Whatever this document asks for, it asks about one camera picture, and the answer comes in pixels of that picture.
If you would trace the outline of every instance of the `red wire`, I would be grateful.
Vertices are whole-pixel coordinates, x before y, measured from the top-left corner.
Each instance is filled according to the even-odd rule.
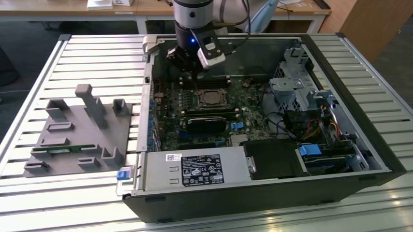
[[[312,119],[308,125],[308,133],[310,132],[310,126],[312,126],[312,122],[317,121],[318,119]]]

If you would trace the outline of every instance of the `silver cylinder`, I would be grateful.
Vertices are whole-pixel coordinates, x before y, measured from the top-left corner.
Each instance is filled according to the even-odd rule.
[[[202,7],[197,7],[197,3],[187,3],[183,6],[177,1],[186,3],[185,0],[175,0],[174,4],[174,17],[175,21],[179,23],[181,26],[186,28],[201,28],[205,27],[214,19],[214,4],[213,2]]]

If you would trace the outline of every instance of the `power supply label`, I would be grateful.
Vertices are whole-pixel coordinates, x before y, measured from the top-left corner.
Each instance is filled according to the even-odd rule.
[[[219,154],[181,158],[182,184],[185,187],[222,184],[225,174]]]

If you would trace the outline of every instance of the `white sticker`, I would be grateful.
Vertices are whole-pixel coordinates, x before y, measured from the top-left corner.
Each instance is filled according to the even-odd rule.
[[[181,161],[182,154],[167,154],[167,161]]]
[[[134,14],[134,12],[131,12],[131,11],[115,11],[115,14],[116,15],[132,15]]]

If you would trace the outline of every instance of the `blue plastic clip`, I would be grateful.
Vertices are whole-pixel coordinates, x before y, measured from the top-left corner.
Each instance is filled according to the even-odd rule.
[[[128,180],[131,178],[131,171],[130,170],[119,170],[116,179],[118,180]]]
[[[305,144],[298,148],[301,156],[320,156],[321,150],[317,144]]]

